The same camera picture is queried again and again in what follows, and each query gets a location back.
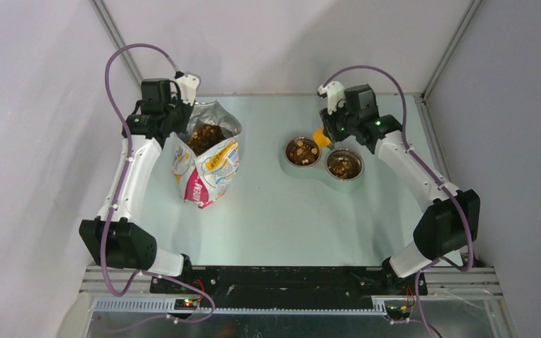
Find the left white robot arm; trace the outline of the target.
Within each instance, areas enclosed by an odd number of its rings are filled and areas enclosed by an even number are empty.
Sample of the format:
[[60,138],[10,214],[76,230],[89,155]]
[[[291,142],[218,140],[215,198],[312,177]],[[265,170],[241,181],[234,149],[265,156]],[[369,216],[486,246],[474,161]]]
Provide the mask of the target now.
[[134,111],[121,118],[122,150],[113,184],[97,216],[80,223],[79,233],[94,262],[105,268],[167,275],[177,293],[193,288],[186,255],[161,248],[141,224],[143,200],[152,170],[173,134],[186,131],[200,79],[178,73],[174,79],[146,79]]

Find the pet food bag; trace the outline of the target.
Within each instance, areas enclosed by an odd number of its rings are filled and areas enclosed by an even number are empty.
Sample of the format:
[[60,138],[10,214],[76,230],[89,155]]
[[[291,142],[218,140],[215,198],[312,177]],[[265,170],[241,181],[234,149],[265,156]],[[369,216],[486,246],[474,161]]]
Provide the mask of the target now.
[[[200,156],[187,143],[193,131],[204,124],[218,125],[226,139]],[[172,174],[184,202],[205,208],[227,191],[240,165],[237,137],[242,125],[218,101],[197,104],[187,124],[187,131],[172,134]]]

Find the yellow plastic scoop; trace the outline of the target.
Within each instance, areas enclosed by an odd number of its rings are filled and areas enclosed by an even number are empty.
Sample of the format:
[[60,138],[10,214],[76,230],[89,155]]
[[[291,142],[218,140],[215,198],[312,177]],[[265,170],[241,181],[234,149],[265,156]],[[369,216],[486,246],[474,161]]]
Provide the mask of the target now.
[[318,128],[313,134],[312,139],[320,149],[328,148],[332,144],[331,138],[325,133],[325,128]]

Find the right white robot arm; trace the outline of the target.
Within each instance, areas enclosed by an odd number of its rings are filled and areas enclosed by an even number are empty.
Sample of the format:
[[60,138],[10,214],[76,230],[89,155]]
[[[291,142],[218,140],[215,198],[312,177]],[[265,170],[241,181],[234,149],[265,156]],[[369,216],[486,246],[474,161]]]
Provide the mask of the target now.
[[406,185],[423,213],[410,244],[385,261],[384,290],[402,293],[409,276],[451,251],[471,245],[477,238],[480,198],[472,189],[461,191],[415,152],[404,138],[404,126],[392,115],[381,115],[375,92],[365,84],[345,88],[333,81],[317,94],[326,99],[320,111],[323,123],[313,135],[326,147],[354,137],[376,155]]

